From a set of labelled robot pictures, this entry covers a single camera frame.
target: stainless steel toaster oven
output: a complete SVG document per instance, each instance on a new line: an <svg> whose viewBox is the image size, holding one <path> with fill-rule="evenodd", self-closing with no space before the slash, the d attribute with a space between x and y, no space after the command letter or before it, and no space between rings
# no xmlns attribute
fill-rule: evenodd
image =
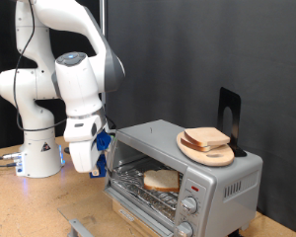
<svg viewBox="0 0 296 237"><path fill-rule="evenodd" d="M262 160L248 152L229 166L201 165L176 144L183 130L163 120L119 130L107 156L106 193L160 236L225 237L247 228L256 214ZM179 193L131 182L160 169L180 172Z"/></svg>

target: toast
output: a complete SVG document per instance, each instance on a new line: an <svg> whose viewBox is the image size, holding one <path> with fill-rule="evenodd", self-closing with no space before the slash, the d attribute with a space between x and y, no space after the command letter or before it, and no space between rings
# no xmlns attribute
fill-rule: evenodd
<svg viewBox="0 0 296 237"><path fill-rule="evenodd" d="M146 171L144 189L178 193L180 191L179 172L173 170Z"/></svg>
<svg viewBox="0 0 296 237"><path fill-rule="evenodd" d="M199 127L185 130L185 138L197 146L224 145L230 138L215 127Z"/></svg>
<svg viewBox="0 0 296 237"><path fill-rule="evenodd" d="M179 135L178 135L181 139L181 144L184 145L184 146L187 146L189 147L190 149L193 149L193 150L196 150L196 151L202 151L202 152L207 152L207 151L210 151L212 149L215 149L217 147L219 147L220 145L212 145L212 146L197 146L191 142L189 142L187 140L187 138L185 137L185 133L184 132L181 132Z"/></svg>

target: toaster oven knob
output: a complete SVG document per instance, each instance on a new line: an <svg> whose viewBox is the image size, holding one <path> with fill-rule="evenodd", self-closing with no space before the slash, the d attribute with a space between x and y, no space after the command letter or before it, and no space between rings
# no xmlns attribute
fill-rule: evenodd
<svg viewBox="0 0 296 237"><path fill-rule="evenodd" d="M196 213L197 204L193 197L187 197L181 201L182 208L187 212L187 214Z"/></svg>
<svg viewBox="0 0 296 237"><path fill-rule="evenodd" d="M187 222L181 223L176 227L175 236L176 237L190 237L193 234L193 229Z"/></svg>

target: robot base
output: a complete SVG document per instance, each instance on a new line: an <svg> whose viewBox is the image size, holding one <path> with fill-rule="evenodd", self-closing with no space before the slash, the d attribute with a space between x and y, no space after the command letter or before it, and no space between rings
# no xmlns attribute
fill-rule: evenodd
<svg viewBox="0 0 296 237"><path fill-rule="evenodd" d="M49 138L33 140L30 139L30 136L33 136L29 133L35 133L36 137L49 134ZM24 144L20 147L20 152L22 165L16 167L17 176L44 178L55 175L61 169L61 155L59 146L55 142L53 128L46 131L25 132Z"/></svg>

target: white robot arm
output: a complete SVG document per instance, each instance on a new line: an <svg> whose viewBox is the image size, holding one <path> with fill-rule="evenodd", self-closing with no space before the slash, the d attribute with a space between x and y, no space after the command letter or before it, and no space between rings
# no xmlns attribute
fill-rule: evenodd
<svg viewBox="0 0 296 237"><path fill-rule="evenodd" d="M90 11L75 0L31 0L36 31L24 56L37 63L37 69L19 69L17 100L25 132L23 166L19 176L46 177L60 169L54 129L35 130L53 125L53 115L35 100L62 98L68 115L65 140L78 172L97 170L101 154L94 140L107 124L99 93L114 91L124 78L121 62L112 52ZM56 63L50 48L48 27L79 33L88 38L96 56L69 53ZM32 32L29 0L19 0L16 10L17 48L21 52ZM0 95L13 105L15 70L0 74Z"/></svg>

